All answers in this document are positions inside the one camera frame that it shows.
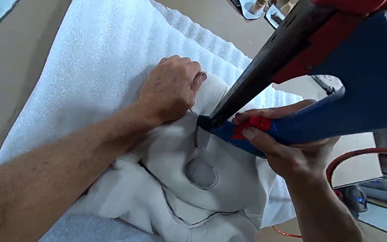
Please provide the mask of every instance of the machine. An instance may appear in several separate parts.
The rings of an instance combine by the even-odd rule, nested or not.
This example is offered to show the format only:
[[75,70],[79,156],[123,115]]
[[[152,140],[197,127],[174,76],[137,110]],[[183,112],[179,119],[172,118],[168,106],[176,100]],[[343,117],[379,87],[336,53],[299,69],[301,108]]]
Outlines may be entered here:
[[[271,83],[329,74],[344,87],[288,117],[262,120],[283,144],[387,128],[387,0],[300,0],[210,117],[197,125],[265,158],[227,119]],[[257,120],[243,127],[261,125]]]

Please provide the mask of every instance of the white padded fabric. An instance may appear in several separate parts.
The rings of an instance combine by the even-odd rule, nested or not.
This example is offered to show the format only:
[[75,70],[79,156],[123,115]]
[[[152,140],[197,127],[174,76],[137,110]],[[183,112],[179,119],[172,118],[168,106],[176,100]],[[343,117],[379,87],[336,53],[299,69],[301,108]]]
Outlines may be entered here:
[[[149,233],[155,228],[169,242],[253,241],[276,174],[262,168],[261,184],[256,164],[266,161],[214,135],[201,149],[194,146],[198,115],[209,115],[228,90],[208,73],[195,105],[179,120],[150,131],[129,155],[117,159],[113,168],[118,170],[102,174],[68,213],[120,217]],[[208,190],[186,178],[184,167],[195,158],[217,173],[216,185]]]

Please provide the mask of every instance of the fingernail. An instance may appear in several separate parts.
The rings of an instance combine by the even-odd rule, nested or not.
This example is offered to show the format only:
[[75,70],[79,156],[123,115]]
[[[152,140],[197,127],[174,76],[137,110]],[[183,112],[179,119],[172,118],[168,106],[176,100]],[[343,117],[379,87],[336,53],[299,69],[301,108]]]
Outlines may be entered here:
[[235,124],[235,125],[238,125],[238,124],[239,124],[239,122],[237,121],[236,118],[232,118],[231,122],[232,122],[233,124]]
[[255,138],[255,131],[252,128],[243,129],[243,136],[246,139],[251,140]]
[[244,119],[244,118],[247,118],[247,115],[245,115],[242,112],[238,112],[238,113],[235,114],[235,118]]
[[207,79],[207,74],[203,72],[201,75],[201,81],[205,81],[206,79]]
[[270,114],[274,112],[274,108],[269,108],[269,109],[266,109],[266,110],[262,110],[261,113],[262,114]]

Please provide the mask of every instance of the blue metal frame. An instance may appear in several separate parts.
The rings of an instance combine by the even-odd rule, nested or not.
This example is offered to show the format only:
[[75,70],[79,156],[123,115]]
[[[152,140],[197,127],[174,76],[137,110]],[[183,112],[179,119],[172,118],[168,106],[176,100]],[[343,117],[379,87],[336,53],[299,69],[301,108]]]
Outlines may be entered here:
[[[283,144],[387,128],[387,11],[368,17],[310,75],[330,74],[344,87],[316,104],[274,120],[268,131]],[[211,129],[228,143],[264,158],[247,140],[232,140],[233,124]]]

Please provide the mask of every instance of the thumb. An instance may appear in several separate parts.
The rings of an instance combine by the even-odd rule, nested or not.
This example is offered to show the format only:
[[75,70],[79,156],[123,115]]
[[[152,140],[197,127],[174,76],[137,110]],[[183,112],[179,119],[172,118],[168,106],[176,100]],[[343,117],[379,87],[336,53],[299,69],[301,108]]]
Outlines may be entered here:
[[202,82],[205,81],[206,79],[207,79],[207,74],[204,72],[200,72],[195,76],[191,84],[191,92],[194,96],[196,95],[196,92],[200,88]]
[[243,129],[243,136],[267,156],[282,156],[286,148],[269,134],[253,127]]

